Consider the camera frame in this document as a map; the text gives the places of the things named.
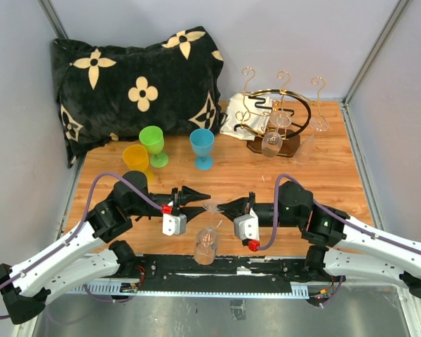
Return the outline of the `brown tinted clear goblet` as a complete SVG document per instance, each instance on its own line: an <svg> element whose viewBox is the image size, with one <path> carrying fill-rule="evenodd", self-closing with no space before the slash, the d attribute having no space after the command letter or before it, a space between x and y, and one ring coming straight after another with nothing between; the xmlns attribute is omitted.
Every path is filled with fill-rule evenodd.
<svg viewBox="0 0 421 337"><path fill-rule="evenodd" d="M218 206L220 199L211 199L203 207L210 214L208 227L200 230L195 237L194 260L199 265L211 265L217 256L219 245L218 229L222 224L222 209Z"/></svg>

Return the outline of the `short clear wine glass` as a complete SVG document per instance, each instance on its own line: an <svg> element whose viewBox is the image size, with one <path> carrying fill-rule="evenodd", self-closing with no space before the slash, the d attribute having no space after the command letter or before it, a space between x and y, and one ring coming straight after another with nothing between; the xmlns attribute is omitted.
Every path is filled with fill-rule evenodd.
<svg viewBox="0 0 421 337"><path fill-rule="evenodd" d="M268 131L264 135L261 151L265 157L272 158L279 153L283 145L283 138L279 133L279 130L282 129L286 131L292 123L292 118L290 117L289 112L276 110L271 112L269 116L269 123L274 127L274 129L272 131Z"/></svg>

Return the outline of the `gold and black wine glass rack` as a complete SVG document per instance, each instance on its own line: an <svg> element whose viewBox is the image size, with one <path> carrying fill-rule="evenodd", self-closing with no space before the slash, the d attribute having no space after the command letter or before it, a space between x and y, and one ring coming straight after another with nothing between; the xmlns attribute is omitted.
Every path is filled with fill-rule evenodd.
<svg viewBox="0 0 421 337"><path fill-rule="evenodd" d="M279 101L275 100L268 106L263 105L265 97L269 94L280 95L282 98L288 96L300 102L307 111L306 122L303 125L294 123L294 111L290 109L287 110L283 107L283 99ZM263 89L259 91L244 90L242 96L242 103L245 103L247 99L256 101L255 108L262 110L259 115L266 120L267 124L261 132L254 131L254 129L248 125L248 121L254 112L245 106L243 111L235 114L239 123L234 129L246 129L255 137L260 138L262 140L261 153L266 157L272 158L279 155L284 142L298 137L307 127L310 127L313 133L326 132L329 129L329 122L322 115L321 111L318 111L316 116L312 114L311 106L314 105L317 108L320 108L320 99L310 100L309 98L289 91L284 87Z"/></svg>

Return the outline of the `tall clear champagne flute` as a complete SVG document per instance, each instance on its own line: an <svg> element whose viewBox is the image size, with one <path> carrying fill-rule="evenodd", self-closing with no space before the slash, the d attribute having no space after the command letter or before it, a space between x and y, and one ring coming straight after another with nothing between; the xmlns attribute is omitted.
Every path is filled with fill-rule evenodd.
<svg viewBox="0 0 421 337"><path fill-rule="evenodd" d="M295 163L299 165L305 165L310 160L315 146L316 135L329 129L327 119L322 116L313 116L309 121L309 126L312 129L312 134L302 142L293 157Z"/></svg>

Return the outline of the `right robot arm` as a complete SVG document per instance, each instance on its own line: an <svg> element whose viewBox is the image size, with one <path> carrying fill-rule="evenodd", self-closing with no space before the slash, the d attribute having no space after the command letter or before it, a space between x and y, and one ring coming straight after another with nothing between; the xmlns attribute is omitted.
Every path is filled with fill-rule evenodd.
<svg viewBox="0 0 421 337"><path fill-rule="evenodd" d="M421 299L421 242L322 205L296 182L276 186L272 203L257 203L250 193L217 208L251 251L261 251L261 227L271 227L273 235L280 227L298 228L309 243L303 269L289 274L299 282L370 279L400 286Z"/></svg>

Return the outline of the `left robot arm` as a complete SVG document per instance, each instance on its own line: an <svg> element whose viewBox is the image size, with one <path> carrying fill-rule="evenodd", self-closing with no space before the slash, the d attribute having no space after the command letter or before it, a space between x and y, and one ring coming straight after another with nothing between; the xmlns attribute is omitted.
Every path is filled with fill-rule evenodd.
<svg viewBox="0 0 421 337"><path fill-rule="evenodd" d="M94 207L86 206L72 230L17 265L0 264L5 319L14 325L25 323L77 286L100 277L130 277L137 270L137 258L118 237L132 228L133 221L160 217L172 225L173 235L181 235L191 219L205 212L192 202L210 199L187 186L169 194L151 193L141 171L109 176L117 179L112 191Z"/></svg>

